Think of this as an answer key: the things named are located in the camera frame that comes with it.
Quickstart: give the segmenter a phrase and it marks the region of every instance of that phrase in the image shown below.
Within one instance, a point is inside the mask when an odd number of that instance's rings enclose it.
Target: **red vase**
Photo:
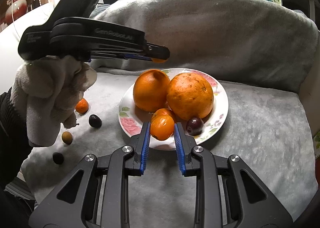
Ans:
[[[17,20],[19,17],[26,14],[28,10],[26,0],[7,0],[7,5],[9,5],[9,8],[5,13],[5,22],[7,25],[12,23],[12,14],[13,19]]]

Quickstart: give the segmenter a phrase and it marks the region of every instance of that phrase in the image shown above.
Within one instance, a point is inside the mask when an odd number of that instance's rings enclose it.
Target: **white plate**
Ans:
[[[168,68],[162,70],[164,73],[168,75],[168,77],[173,79],[174,76],[184,73],[184,72],[192,72],[204,77],[211,85],[213,94],[214,94],[214,103],[213,109],[210,114],[204,118],[204,131],[195,136],[195,140],[197,144],[203,143],[221,128],[223,125],[227,114],[228,114],[228,97],[227,93],[224,90],[223,86],[215,80],[210,75],[188,68]],[[145,111],[140,110],[135,106],[133,101],[133,86],[134,84],[127,90],[121,99],[119,105],[119,123],[124,130],[124,132],[129,136],[133,136],[135,134],[140,133],[142,124],[144,122],[148,122],[151,120],[152,114],[147,113]],[[186,121],[181,120],[177,117],[177,121],[182,123],[183,128],[186,126]],[[158,141],[151,136],[150,138],[150,148],[158,149],[158,150],[175,150],[176,146],[174,143],[173,135],[169,137],[165,141]]]

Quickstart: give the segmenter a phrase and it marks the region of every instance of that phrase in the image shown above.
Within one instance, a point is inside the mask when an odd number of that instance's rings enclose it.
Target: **blue gripper pad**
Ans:
[[[174,125],[174,142],[176,144],[176,152],[178,157],[179,169],[181,171],[181,174],[185,175],[186,174],[185,153],[183,150],[181,137],[180,137],[178,126],[176,123]]]
[[[144,136],[142,151],[141,151],[141,165],[140,165],[140,172],[143,175],[144,171],[146,170],[146,164],[148,159],[149,153],[149,144],[150,144],[150,122],[148,123],[146,134]]]

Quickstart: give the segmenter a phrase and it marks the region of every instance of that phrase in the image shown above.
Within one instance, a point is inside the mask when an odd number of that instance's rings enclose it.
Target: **tangerine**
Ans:
[[[86,99],[81,99],[76,105],[76,111],[80,114],[85,114],[89,109],[89,104]]]
[[[167,101],[171,110],[183,120],[204,118],[212,110],[213,91],[209,82],[195,73],[180,73],[170,82]]]
[[[172,119],[174,120],[174,122],[176,122],[176,116],[174,115],[174,112],[172,112],[170,109],[167,108],[161,108],[159,110],[156,110],[153,113],[153,116],[151,117],[151,122],[156,118],[159,117],[161,115],[169,115],[172,117]]]
[[[159,141],[169,138],[174,131],[174,120],[169,115],[156,117],[150,126],[150,134]]]
[[[133,100],[137,107],[147,112],[155,112],[166,103],[169,77],[158,69],[143,72],[133,87]]]

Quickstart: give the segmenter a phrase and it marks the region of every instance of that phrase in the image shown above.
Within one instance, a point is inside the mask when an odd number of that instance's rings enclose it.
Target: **gray blanket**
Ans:
[[[148,42],[171,52],[158,65],[132,60],[97,65],[129,71],[186,67],[296,93],[318,40],[313,21],[266,0],[119,0],[92,16],[142,30]]]
[[[107,66],[84,97],[90,110],[70,131],[74,142],[35,148],[24,162],[25,180],[38,202],[87,153],[103,156],[128,143],[118,105],[140,71],[159,66],[194,68],[219,80],[297,92],[313,61],[318,31],[310,20],[263,0],[120,0],[96,19],[146,32],[171,51],[154,64],[100,60]],[[240,155],[296,219],[317,189],[310,128],[295,93],[222,82],[229,112],[221,130],[203,143],[212,153]],[[90,114],[103,121],[88,125]],[[52,153],[63,153],[58,166]],[[131,226],[192,227],[195,179],[181,176],[175,151],[151,150],[145,175],[130,178]]]
[[[120,98],[136,76],[98,73],[97,82],[85,93],[89,112],[72,128],[70,146],[61,140],[49,148],[34,148],[22,166],[25,180],[38,202],[88,153],[112,153],[129,142],[118,122]],[[316,192],[315,158],[311,133],[295,93],[234,83],[223,83],[229,112],[221,130],[203,143],[213,154],[240,155],[277,196],[294,219]],[[91,114],[102,119],[94,130]],[[52,161],[53,152],[64,155],[64,163]],[[142,177],[129,178],[132,227],[192,227],[195,179],[179,171],[175,151],[150,150]]]

